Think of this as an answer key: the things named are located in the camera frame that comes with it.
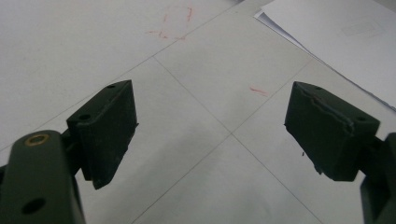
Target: tile floor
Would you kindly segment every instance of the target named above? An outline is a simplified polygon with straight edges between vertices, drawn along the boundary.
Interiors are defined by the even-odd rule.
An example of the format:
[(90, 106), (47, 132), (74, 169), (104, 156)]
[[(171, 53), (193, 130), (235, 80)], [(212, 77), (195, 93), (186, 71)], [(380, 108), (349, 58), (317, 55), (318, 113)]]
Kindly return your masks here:
[(382, 139), (396, 113), (256, 21), (270, 0), (39, 2), (0, 3), (1, 165), (131, 79), (140, 125), (116, 176), (77, 175), (87, 223), (362, 223), (363, 175), (318, 175), (286, 132), (291, 84), (380, 119)]

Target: white paper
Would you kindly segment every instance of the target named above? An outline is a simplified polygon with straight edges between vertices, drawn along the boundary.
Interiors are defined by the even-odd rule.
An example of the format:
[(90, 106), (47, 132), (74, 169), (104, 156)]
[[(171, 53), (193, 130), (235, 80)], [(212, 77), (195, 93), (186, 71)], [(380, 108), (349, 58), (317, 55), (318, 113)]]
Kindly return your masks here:
[(312, 57), (316, 58), (318, 61), (323, 63), (323, 61), (320, 58), (318, 58), (315, 54), (311, 53), (308, 49), (306, 49), (303, 45), (301, 45), (300, 42), (298, 42), (293, 36), (288, 34), (288, 32), (283, 30), (280, 26), (278, 26), (262, 10), (260, 10), (258, 13), (256, 13), (254, 18), (256, 18), (258, 21), (262, 22), (263, 24), (265, 24), (266, 26), (268, 26), (269, 28), (271, 28), (272, 30), (277, 32), (278, 34), (285, 37), (287, 40), (289, 40), (295, 46), (299, 47), (300, 49), (302, 49), (303, 51), (305, 51), (306, 53), (310, 54)]
[(303, 49), (396, 108), (396, 13), (371, 0), (275, 0), (262, 12)]

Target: tile grout line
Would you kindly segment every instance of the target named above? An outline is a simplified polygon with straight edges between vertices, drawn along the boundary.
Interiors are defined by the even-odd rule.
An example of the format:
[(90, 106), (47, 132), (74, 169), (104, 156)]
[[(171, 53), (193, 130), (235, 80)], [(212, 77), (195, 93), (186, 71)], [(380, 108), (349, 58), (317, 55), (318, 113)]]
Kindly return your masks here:
[(238, 142), (239, 144), (241, 144), (247, 151), (248, 153), (250, 153), (255, 159), (256, 161), (258, 161), (265, 170), (267, 170), (306, 210), (308, 210), (308, 212), (317, 219), (317, 221), (319, 221), (321, 224), (324, 224), (305, 204), (303, 204), (303, 202), (300, 201), (299, 198), (297, 198), (297, 196), (295, 196), (291, 190), (289, 190), (265, 165), (264, 163), (262, 163), (259, 158), (257, 158), (241, 141), (239, 141), (239, 139), (232, 133), (231, 134)]
[(305, 69), (311, 62), (313, 61), (313, 59), (309, 60), (303, 67), (301, 67), (296, 74), (294, 74), (291, 78), (289, 78), (285, 84), (283, 84), (279, 89), (277, 89), (277, 91), (272, 94), (264, 103), (262, 103), (262, 105), (259, 106), (259, 108), (257, 108), (253, 113), (250, 114), (249, 117), (247, 117), (238, 127), (236, 127), (232, 133), (236, 132), (236, 130), (238, 130), (248, 119), (250, 119), (254, 114), (257, 113), (257, 111), (259, 111), (268, 101), (270, 101), (280, 90), (282, 90), (286, 85), (288, 85), (288, 83), (293, 80), (295, 77), (297, 77), (301, 71), (303, 71), (303, 69)]
[(155, 203), (157, 203), (161, 198), (163, 198), (163, 196), (165, 196), (165, 194), (167, 194), (175, 185), (177, 185), (184, 177), (186, 177), (186, 175), (188, 175), (193, 169), (195, 169), (195, 167), (197, 167), (204, 159), (206, 159), (210, 154), (212, 154), (212, 152), (214, 152), (223, 142), (225, 142), (225, 140), (227, 140), (227, 138), (229, 138), (232, 134), (228, 134), (219, 144), (217, 144), (214, 148), (212, 148), (206, 155), (204, 155), (197, 163), (195, 163), (195, 165), (193, 165), (190, 170), (184, 174), (177, 182), (175, 182), (175, 184), (173, 184), (166, 192), (164, 192), (157, 200), (155, 200), (154, 203), (152, 203), (148, 208), (146, 208), (145, 211), (143, 211), (137, 218), (134, 219), (134, 221), (131, 224), (134, 224), (139, 218), (141, 218), (143, 215), (146, 214), (146, 212), (152, 207), (154, 206)]
[(166, 72), (172, 77), (172, 79), (174, 79), (181, 87), (183, 87), (183, 89), (184, 89), (185, 91), (187, 91), (187, 92), (189, 93), (189, 95), (190, 95), (201, 107), (203, 107), (204, 110), (205, 110), (207, 113), (209, 113), (219, 124), (221, 124), (221, 126), (222, 126), (225, 130), (227, 130), (227, 132), (232, 133), (230, 130), (227, 129), (227, 127), (224, 126), (224, 124), (223, 124), (220, 120), (218, 120), (218, 118), (216, 118), (215, 115), (212, 114), (212, 112), (210, 112), (210, 111), (206, 108), (206, 106), (204, 106), (203, 103), (201, 103), (201, 101), (199, 101), (199, 100), (195, 97), (195, 95), (193, 95), (193, 94), (192, 94), (192, 93), (191, 93), (191, 92), (190, 92), (190, 91), (189, 91), (189, 90), (177, 79), (177, 78), (175, 78), (174, 75), (173, 75), (165, 66), (163, 66), (163, 64), (160, 63), (160, 61), (158, 61), (157, 58), (156, 58), (155, 56), (154, 56), (153, 58), (155, 59), (155, 61), (156, 61), (157, 63), (160, 64), (160, 66), (163, 67), (163, 69), (166, 70)]
[[(209, 22), (213, 21), (215, 18), (217, 18), (218, 16), (224, 14), (226, 11), (230, 10), (231, 8), (235, 7), (235, 6), (238, 5), (238, 4), (239, 4), (239, 2), (237, 2), (236, 4), (233, 4), (231, 7), (226, 8), (225, 10), (223, 10), (222, 12), (220, 12), (220, 14), (218, 14), (217, 16), (213, 17), (213, 18), (210, 19), (209, 21), (204, 22), (203, 24), (197, 26), (195, 29), (193, 29), (193, 30), (189, 31), (188, 33), (186, 33), (185, 36), (190, 35), (191, 33), (195, 32), (195, 31), (198, 30), (199, 28), (205, 26), (206, 24), (208, 24)], [(160, 49), (159, 51), (155, 52), (154, 54), (148, 56), (147, 59), (143, 60), (143, 62), (138, 63), (136, 66), (132, 67), (131, 69), (128, 69), (126, 72), (123, 72), (121, 75), (119, 75), (119, 76), (117, 76), (117, 77), (111, 79), (109, 82), (107, 82), (107, 84), (106, 84), (105, 86), (107, 86), (108, 84), (111, 84), (114, 80), (117, 80), (117, 79), (119, 79), (120, 77), (125, 76), (126, 74), (128, 74), (129, 72), (131, 72), (132, 70), (134, 70), (137, 66), (141, 65), (142, 63), (145, 63), (145, 62), (148, 61), (149, 59), (154, 58), (155, 55), (157, 55), (158, 53), (160, 53), (160, 52), (162, 52), (162, 51), (168, 49), (169, 47), (171, 47), (172, 45), (174, 45), (177, 41), (179, 41), (179, 40), (176, 40), (176, 41), (174, 41), (173, 43), (169, 44), (168, 46), (164, 47), (163, 49)], [(62, 113), (64, 113), (65, 111), (67, 111), (67, 110), (70, 109), (71, 107), (73, 107), (73, 106), (79, 104), (80, 102), (82, 102), (83, 100), (89, 98), (89, 97), (92, 96), (95, 92), (98, 92), (98, 91), (94, 91), (93, 93), (89, 94), (88, 96), (85, 96), (84, 98), (82, 98), (81, 100), (79, 100), (77, 103), (75, 103), (75, 104), (73, 104), (73, 105), (67, 107), (64, 111), (62, 111), (62, 112), (59, 113), (58, 115), (54, 116), (53, 118), (51, 118), (51, 119), (45, 121), (44, 123), (42, 123), (41, 125), (39, 125), (37, 128), (35, 128), (35, 129), (33, 129), (32, 131), (30, 131), (29, 133), (33, 133), (33, 132), (37, 131), (38, 129), (40, 129), (41, 127), (43, 127), (44, 125), (46, 125), (47, 123), (49, 123), (49, 122), (53, 121), (54, 119), (58, 118), (60, 115), (62, 115)], [(7, 145), (6, 147), (1, 148), (1, 149), (0, 149), (0, 153), (1, 153), (2, 151), (6, 150), (7, 148), (11, 147), (11, 146), (14, 144), (14, 142), (17, 141), (18, 139), (12, 141), (12, 143), (9, 144), (9, 145)]]

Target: screw hole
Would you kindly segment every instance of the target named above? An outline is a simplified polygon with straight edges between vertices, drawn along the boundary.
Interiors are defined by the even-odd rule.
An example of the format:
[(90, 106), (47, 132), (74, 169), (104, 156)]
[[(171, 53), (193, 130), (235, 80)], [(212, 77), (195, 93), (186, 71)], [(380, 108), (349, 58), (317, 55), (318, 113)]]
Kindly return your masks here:
[(366, 118), (364, 118), (364, 117), (358, 117), (358, 121), (366, 121)]
[(41, 144), (47, 142), (47, 140), (49, 138), (50, 138), (50, 136), (47, 135), (46, 133), (36, 134), (36, 135), (26, 139), (25, 145), (28, 147), (38, 146), (38, 145), (41, 145)]
[(78, 118), (81, 119), (81, 120), (87, 120), (87, 119), (91, 118), (91, 115), (81, 115)]
[(22, 213), (25, 215), (31, 215), (38, 212), (45, 204), (46, 201), (43, 198), (34, 199), (22, 208)]

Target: brass insert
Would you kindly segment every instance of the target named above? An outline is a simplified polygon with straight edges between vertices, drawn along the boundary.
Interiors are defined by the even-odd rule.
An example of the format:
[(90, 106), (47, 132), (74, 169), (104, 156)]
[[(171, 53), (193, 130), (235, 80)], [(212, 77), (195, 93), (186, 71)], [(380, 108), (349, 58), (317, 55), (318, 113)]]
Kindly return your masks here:
[(35, 135), (29, 137), (28, 139), (26, 139), (25, 145), (28, 147), (39, 146), (39, 145), (47, 142), (47, 140), (49, 138), (50, 138), (50, 136), (46, 133), (35, 134)]

